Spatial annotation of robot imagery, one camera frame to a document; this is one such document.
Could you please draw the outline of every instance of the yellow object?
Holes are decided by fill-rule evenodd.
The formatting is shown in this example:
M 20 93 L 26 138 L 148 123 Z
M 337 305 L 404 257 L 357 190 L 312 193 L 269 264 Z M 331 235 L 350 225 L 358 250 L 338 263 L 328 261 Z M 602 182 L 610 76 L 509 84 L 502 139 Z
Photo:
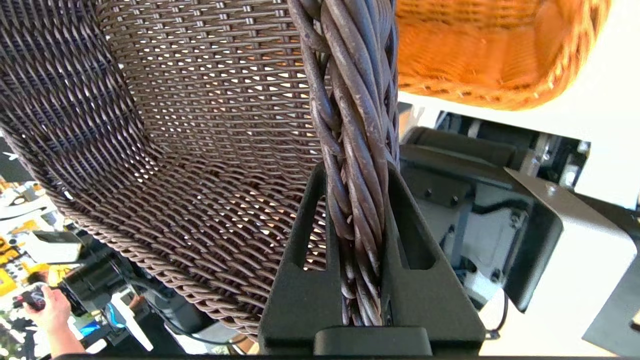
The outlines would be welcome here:
M 399 89 L 502 110 L 575 79 L 612 0 L 398 0 Z
M 17 287 L 18 286 L 15 281 L 13 281 L 9 274 L 7 274 L 4 269 L 0 268 L 0 297 L 5 296 Z
M 68 265 L 51 265 L 49 266 L 49 278 L 47 282 L 49 286 L 57 286 L 65 275 L 71 271 Z

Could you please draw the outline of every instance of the screw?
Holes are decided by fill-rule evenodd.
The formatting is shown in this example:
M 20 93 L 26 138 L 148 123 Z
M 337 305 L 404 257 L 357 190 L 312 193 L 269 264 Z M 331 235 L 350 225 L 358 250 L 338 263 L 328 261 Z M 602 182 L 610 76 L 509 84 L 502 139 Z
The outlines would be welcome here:
M 491 273 L 491 277 L 490 277 L 491 282 L 496 283 L 500 281 L 501 277 L 502 277 L 502 272 L 500 271 L 500 269 L 498 268 L 493 269 L 493 272 Z
M 553 196 L 556 193 L 556 186 L 554 184 L 547 184 L 547 195 Z

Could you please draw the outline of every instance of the black clamp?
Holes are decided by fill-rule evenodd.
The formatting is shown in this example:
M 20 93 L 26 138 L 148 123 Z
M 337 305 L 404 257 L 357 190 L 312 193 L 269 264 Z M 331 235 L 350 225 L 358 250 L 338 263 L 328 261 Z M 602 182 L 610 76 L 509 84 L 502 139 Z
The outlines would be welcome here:
M 389 163 L 389 204 L 381 301 L 386 327 L 342 326 L 338 239 L 326 217 L 326 270 L 304 270 L 318 200 L 318 165 L 305 190 L 260 323 L 273 355 L 477 355 L 485 329 L 449 262 L 431 237 L 399 171 Z

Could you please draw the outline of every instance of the braided wicker frame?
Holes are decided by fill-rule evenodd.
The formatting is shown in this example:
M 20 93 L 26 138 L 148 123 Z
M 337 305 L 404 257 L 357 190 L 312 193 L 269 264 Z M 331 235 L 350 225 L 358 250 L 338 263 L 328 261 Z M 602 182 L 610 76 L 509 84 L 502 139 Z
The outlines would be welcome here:
M 342 321 L 383 325 L 387 160 L 399 157 L 394 3 L 291 0 L 289 6 L 302 34 L 327 205 L 340 241 Z
M 290 14 L 274 0 L 7 0 L 0 126 L 64 214 L 211 317 L 256 334 L 317 162 L 332 170 L 332 215 L 355 241 L 343 244 L 347 262 L 375 266 L 360 247 L 383 240 L 381 164 L 398 156 L 393 6 L 351 3 L 292 1 Z M 345 6 L 357 16 L 338 26 Z M 305 38 L 302 10 L 327 18 L 320 43 Z M 364 46 L 337 44 L 352 31 Z M 323 215 L 320 204 L 309 269 L 323 268 Z M 345 321 L 379 323 L 378 270 L 356 268 L 345 267 L 362 274 L 345 277 Z
M 399 0 L 399 88 L 524 110 L 575 80 L 611 0 Z

